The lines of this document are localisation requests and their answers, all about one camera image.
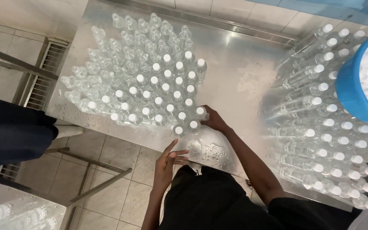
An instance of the black pants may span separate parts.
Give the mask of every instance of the black pants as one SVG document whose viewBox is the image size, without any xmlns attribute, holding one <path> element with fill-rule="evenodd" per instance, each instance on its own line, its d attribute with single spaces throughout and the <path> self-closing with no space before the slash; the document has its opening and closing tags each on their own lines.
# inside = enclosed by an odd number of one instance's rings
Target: black pants
<svg viewBox="0 0 368 230">
<path fill-rule="evenodd" d="M 39 158 L 58 136 L 55 118 L 0 100 L 0 165 Z"/>
<path fill-rule="evenodd" d="M 214 176 L 217 177 L 226 178 L 228 180 L 235 180 L 229 173 L 223 172 L 221 170 L 216 170 L 208 166 L 201 167 L 201 174 L 202 175 L 214 174 Z M 196 172 L 190 166 L 184 165 L 177 171 L 177 174 L 172 179 L 171 187 L 174 187 L 180 183 L 191 180 L 196 176 L 197 176 Z"/>
</svg>

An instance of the metal grate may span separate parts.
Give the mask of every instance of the metal grate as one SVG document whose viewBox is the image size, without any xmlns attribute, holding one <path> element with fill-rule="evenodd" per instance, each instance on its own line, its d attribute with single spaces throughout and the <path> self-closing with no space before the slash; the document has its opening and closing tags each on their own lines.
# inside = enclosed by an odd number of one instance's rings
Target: metal grate
<svg viewBox="0 0 368 230">
<path fill-rule="evenodd" d="M 61 66 L 67 48 L 68 45 L 49 41 L 39 68 L 56 74 Z M 52 95 L 56 81 L 36 75 L 29 76 L 29 79 L 33 81 L 24 107 L 44 111 Z"/>
</svg>

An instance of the dark arm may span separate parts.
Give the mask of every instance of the dark arm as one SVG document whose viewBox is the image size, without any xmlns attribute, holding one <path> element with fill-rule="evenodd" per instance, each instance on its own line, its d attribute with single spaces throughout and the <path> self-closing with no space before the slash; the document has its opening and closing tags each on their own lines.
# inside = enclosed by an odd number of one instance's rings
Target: dark arm
<svg viewBox="0 0 368 230">
<path fill-rule="evenodd" d="M 268 207 L 272 199 L 284 197 L 282 186 L 268 166 L 238 137 L 215 110 L 206 105 L 203 107 L 206 108 L 209 119 L 202 121 L 201 124 L 220 131 L 228 139 L 249 181 L 264 204 Z"/>
</svg>

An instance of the person's arm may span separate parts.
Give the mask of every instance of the person's arm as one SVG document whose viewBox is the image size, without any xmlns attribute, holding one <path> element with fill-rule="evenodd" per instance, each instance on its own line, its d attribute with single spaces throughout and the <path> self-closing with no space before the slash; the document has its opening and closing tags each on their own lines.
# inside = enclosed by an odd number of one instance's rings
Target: person's arm
<svg viewBox="0 0 368 230">
<path fill-rule="evenodd" d="M 207 110 L 209 119 L 201 121 L 201 124 L 220 131 L 228 139 L 249 181 L 263 203 L 268 207 L 272 199 L 284 197 L 285 194 L 278 179 L 268 166 L 266 166 L 266 164 L 263 163 L 263 161 L 238 137 L 234 130 L 224 122 L 217 111 L 207 105 L 203 107 Z"/>
<path fill-rule="evenodd" d="M 150 192 L 150 201 L 141 226 L 142 230 L 157 229 L 159 227 L 161 201 L 164 192 L 173 180 L 173 165 L 185 165 L 187 163 L 188 158 L 179 155 L 187 154 L 188 150 L 170 152 L 177 142 L 178 139 L 173 140 L 156 161 L 153 189 Z"/>
</svg>

